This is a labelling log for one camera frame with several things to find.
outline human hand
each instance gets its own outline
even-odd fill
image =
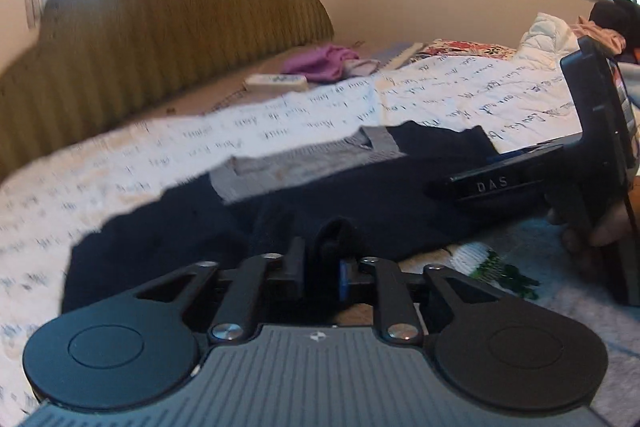
[[[634,186],[629,192],[629,200],[634,210],[636,221],[640,216],[640,177],[634,179]],[[551,209],[547,220],[553,225],[562,225],[564,220]],[[599,248],[631,234],[631,222],[626,213],[624,201],[614,204],[597,223],[588,237],[580,235],[576,230],[567,228],[561,233],[561,242],[571,255],[580,274],[588,280],[599,280],[604,272]]]

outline green upholstered headboard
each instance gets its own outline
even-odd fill
[[[229,69],[330,38],[319,0],[48,0],[0,76],[0,180]]]

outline black device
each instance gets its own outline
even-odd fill
[[[632,235],[603,249],[607,285],[617,301],[640,305],[640,235],[628,192],[638,172],[633,108],[613,57],[590,37],[560,61],[582,133],[551,140],[485,168],[427,188],[463,203],[538,184],[574,229],[588,235],[607,209],[623,201]]]
[[[584,325],[439,265],[366,257],[318,292],[304,256],[297,239],[199,263],[47,323],[24,350],[42,405],[23,425],[607,425],[589,407],[606,348]],[[373,325],[290,324],[338,296]]]

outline screw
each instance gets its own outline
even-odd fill
[[[211,328],[211,334],[220,341],[234,341],[240,337],[244,331],[238,324],[217,324]]]
[[[411,324],[400,323],[389,326],[386,332],[392,339],[410,341],[418,335],[418,328]]]

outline white quilted blanket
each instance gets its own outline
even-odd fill
[[[267,103],[131,125],[22,169],[0,188],[0,425],[36,407],[24,344],[58,313],[71,246],[114,214],[231,155],[340,139],[361,125],[479,124],[500,152],[579,132],[558,67],[575,49],[568,26],[540,14],[511,62],[428,58]]]

